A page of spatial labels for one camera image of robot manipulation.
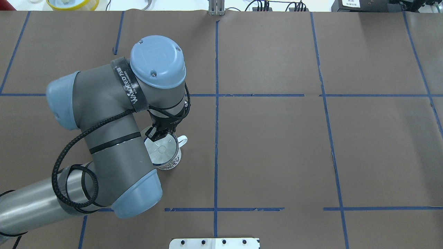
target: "metal plate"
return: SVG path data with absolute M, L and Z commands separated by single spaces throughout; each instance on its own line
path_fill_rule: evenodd
M 169 249 L 260 249 L 259 238 L 173 239 Z

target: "blue tape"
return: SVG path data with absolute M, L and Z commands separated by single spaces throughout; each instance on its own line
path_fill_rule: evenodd
M 422 69 L 422 67 L 421 67 L 420 60 L 418 59 L 417 51 L 416 51 L 416 49 L 415 49 L 414 42 L 413 42 L 413 40 L 412 40 L 411 32 L 409 31 L 409 25 L 408 25 L 408 20 L 407 20 L 407 18 L 406 18 L 406 12 L 404 12 L 404 11 L 403 11 L 403 19 L 404 19 L 404 24 L 406 25 L 406 31 L 407 31 L 407 33 L 408 33 L 409 42 L 411 43 L 412 51 L 414 52 L 414 56 L 415 56 L 415 58 L 416 58 L 417 65 L 418 65 L 418 68 L 419 68 L 419 70 L 420 70 L 421 78 L 423 79 L 424 87 L 426 88 L 426 93 L 427 93 L 427 95 L 428 95 L 428 97 L 429 97 L 429 101 L 431 102 L 432 111 L 434 112 L 435 120 L 437 121 L 437 125 L 438 125 L 439 130 L 440 130 L 440 136 L 443 138 L 443 129 L 442 129 L 442 125 L 441 125 L 441 123 L 440 123 L 440 119 L 439 119 L 439 116 L 438 116 L 438 114 L 437 114 L 437 110 L 435 109 L 434 101 L 432 100 L 431 92 L 429 91 L 429 87 L 428 87 L 428 85 L 427 85 L 426 78 L 425 78 L 425 76 L 424 76 L 424 73 L 423 73 L 423 69 Z
M 263 212 L 279 212 L 284 210 L 284 207 L 219 207 L 219 212 L 251 212 L 251 211 L 263 211 Z
M 428 97 L 426 94 L 325 94 L 326 97 Z
M 323 211 L 380 211 L 380 210 L 443 210 L 440 206 L 358 206 L 358 207 L 324 207 Z
M 279 212 L 284 209 L 284 207 L 219 207 L 217 212 Z M 165 212 L 214 212 L 214 208 L 211 207 L 174 207 L 164 210 Z
M 304 94 L 256 94 L 256 93 L 234 93 L 220 94 L 220 97 L 304 97 Z
M 174 207 L 165 208 L 165 212 L 213 212 L 212 207 Z
M 214 159 L 214 238 L 217 238 L 218 222 L 218 22 L 215 22 L 215 159 Z
M 114 210 L 110 208 L 101 208 L 98 212 L 114 212 Z
M 2 93 L 0 96 L 19 96 L 19 97 L 40 97 L 40 96 L 46 96 L 44 93 Z
M 191 97 L 215 97 L 215 94 L 190 94 Z
M 83 217 L 82 232 L 80 233 L 80 240 L 78 241 L 78 249 L 82 249 L 82 246 L 83 246 L 83 238 L 85 236 L 85 229 L 86 229 L 87 220 L 88 220 L 88 216 L 85 215 Z
M 118 27 L 118 34 L 117 34 L 117 42 L 115 43 L 115 48 L 114 47 L 112 48 L 114 55 L 117 55 L 118 51 L 118 43 L 120 42 L 121 27 L 123 26 L 123 16 L 124 16 L 124 11 L 121 12 L 120 26 Z
M 19 48 L 20 41 L 22 40 L 23 33 L 25 32 L 25 27 L 26 27 L 26 24 L 27 24 L 27 22 L 29 20 L 29 15 L 30 14 L 31 14 L 31 12 L 28 11 L 28 14 L 26 15 L 25 22 L 23 23 L 22 31 L 20 32 L 20 35 L 19 35 L 19 38 L 17 40 L 16 46 L 14 48 L 14 51 L 12 52 L 12 56 L 11 56 L 11 59 L 9 60 L 8 67 L 6 68 L 6 72 L 4 74 L 3 81 L 2 81 L 1 86 L 0 86 L 0 93 L 2 93 L 4 85 L 6 84 L 6 79 L 8 78 L 9 70 L 11 69 L 12 62 L 14 61 L 14 57 L 16 56 L 16 52 L 17 52 L 17 49 Z
M 329 143 L 330 143 L 330 147 L 331 147 L 332 161 L 334 164 L 335 183 L 337 185 L 338 203 L 339 203 L 340 207 L 343 207 L 342 192 L 340 190 L 340 181 L 338 178 L 337 161 L 335 160 L 334 142 L 332 140 L 332 132 L 331 132 L 331 127 L 330 127 L 330 122 L 329 122 L 329 113 L 328 113 L 328 107 L 327 107 L 327 103 L 326 103 L 325 86 L 323 84 L 322 72 L 320 71 L 320 56 L 319 56 L 319 49 L 317 46 L 317 36 L 315 35 L 314 16 L 312 15 L 312 12 L 310 12 L 310 15 L 311 15 L 312 35 L 314 37 L 315 55 L 317 57 L 317 67 L 319 69 L 319 78 L 320 78 L 320 82 L 321 82 L 321 86 L 322 86 L 323 106 L 325 109 L 326 124 L 328 126 L 328 134 L 329 134 Z M 349 249 L 348 232 L 346 230 L 345 212 L 343 210 L 341 210 L 340 214 L 342 217 L 342 227 L 343 227 L 343 236 L 345 239 L 345 247 L 346 247 L 346 249 Z

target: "black cable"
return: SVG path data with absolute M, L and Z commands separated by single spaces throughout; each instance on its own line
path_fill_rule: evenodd
M 115 121 L 117 119 L 123 118 L 131 113 L 134 113 L 135 109 L 131 109 L 128 111 L 125 111 L 123 113 L 120 113 L 118 115 L 115 115 L 113 117 L 107 118 L 101 122 L 98 122 L 96 125 L 94 125 L 93 127 L 87 129 L 86 131 L 82 132 L 80 135 L 78 135 L 77 137 L 75 137 L 73 140 L 71 140 L 66 146 L 65 148 L 62 150 L 62 152 L 60 153 L 60 155 L 57 158 L 57 161 L 54 164 L 54 168 L 52 169 L 52 175 L 51 175 L 51 183 L 52 183 L 52 189 L 54 190 L 55 195 L 57 196 L 57 198 L 62 201 L 63 203 L 73 207 L 73 208 L 82 208 L 82 207 L 86 207 L 91 205 L 95 199 L 98 196 L 98 181 L 97 181 L 97 177 L 95 176 L 95 174 L 88 168 L 85 167 L 81 167 L 81 169 L 79 168 L 79 170 L 86 172 L 92 179 L 93 185 L 94 185 L 94 193 L 91 197 L 91 199 L 88 199 L 87 202 L 84 203 L 77 203 L 77 202 L 73 202 L 71 201 L 71 199 L 69 199 L 68 196 L 65 196 L 64 194 L 61 193 L 60 188 L 58 187 L 58 179 L 57 179 L 57 173 L 58 173 L 58 169 L 60 168 L 60 165 L 62 164 L 63 159 L 65 158 L 66 154 L 68 153 L 68 151 L 72 148 L 72 146 L 74 146 L 74 144 L 76 144 L 78 141 L 80 141 L 82 138 L 84 138 L 85 136 L 87 136 L 88 134 L 90 134 L 91 132 L 97 130 L 98 128 L 102 127 L 103 125 L 110 123 L 112 121 Z
M 272 3 L 285 3 L 285 4 L 292 3 L 292 2 L 271 1 L 271 0 L 269 0 L 268 2 L 272 2 Z
M 108 5 L 106 6 L 106 9 L 105 9 L 105 11 L 107 11 L 107 10 L 108 10 L 109 4 L 111 4 L 111 0 L 109 0 L 109 2 L 108 2 Z
M 286 7 L 286 9 L 284 10 L 285 12 L 288 11 L 289 6 L 291 6 L 291 4 L 294 4 L 295 7 L 297 7 L 297 3 L 296 3 L 296 2 L 291 2 L 291 3 L 288 4 L 288 6 Z
M 263 8 L 263 5 L 262 5 L 261 0 L 254 0 L 254 1 L 250 2 L 250 3 L 248 4 L 248 6 L 246 6 L 245 11 L 248 10 L 249 6 L 251 6 L 251 4 L 252 4 L 253 2 L 259 2 L 259 3 L 260 3 L 260 8 Z
M 302 4 L 303 4 L 303 3 L 300 1 L 299 4 L 297 5 L 297 10 L 294 10 L 294 11 L 299 12 L 300 9 L 301 9 L 301 7 L 302 7 Z
M 19 242 L 20 242 L 21 239 L 22 239 L 21 235 L 17 237 L 16 242 L 15 242 L 14 246 L 12 247 L 12 249 L 16 249 L 17 248 L 17 246 L 19 245 Z
M 229 8 L 227 8 L 227 9 L 236 9 L 236 10 L 238 10 L 238 11 L 241 12 L 241 10 L 239 10 L 239 9 L 237 9 L 237 8 L 234 8 L 234 7 L 229 7 Z
M 189 94 L 189 90 L 188 90 L 188 86 L 186 85 L 186 82 L 185 82 L 185 90 L 186 90 L 186 95 L 188 96 L 188 107 L 185 108 L 185 113 L 183 113 L 182 116 L 178 117 L 178 116 L 172 115 L 172 114 L 170 114 L 168 112 L 165 112 L 163 109 L 154 107 L 152 105 L 149 106 L 149 109 L 157 111 L 157 112 L 159 112 L 159 113 L 161 113 L 161 114 L 163 114 L 163 115 L 165 115 L 167 117 L 174 118 L 174 119 L 177 119 L 177 120 L 185 118 L 186 116 L 188 116 L 189 110 L 190 110 L 190 107 L 191 107 L 191 98 L 190 98 L 190 94 Z
M 3 195 L 5 195 L 5 194 L 7 194 L 7 193 L 11 193 L 11 192 L 13 192 L 13 191 L 15 191 L 15 189 L 5 191 L 5 192 L 3 192 L 2 194 L 0 194 L 0 197 L 2 197 Z

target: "yellow container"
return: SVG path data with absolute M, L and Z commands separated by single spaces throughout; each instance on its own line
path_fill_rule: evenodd
M 57 11 L 95 10 L 99 0 L 46 0 L 48 5 Z

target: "light blue joint cap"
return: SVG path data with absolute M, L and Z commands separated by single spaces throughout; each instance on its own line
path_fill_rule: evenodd
M 186 77 L 182 49 L 168 37 L 151 35 L 141 39 L 131 50 L 131 68 L 149 86 L 171 89 Z
M 130 218 L 153 207 L 162 195 L 160 179 L 154 169 L 126 190 L 111 208 L 118 218 Z
M 57 122 L 65 129 L 78 129 L 75 124 L 74 110 L 72 108 L 72 89 L 77 71 L 49 83 L 46 88 L 46 100 Z

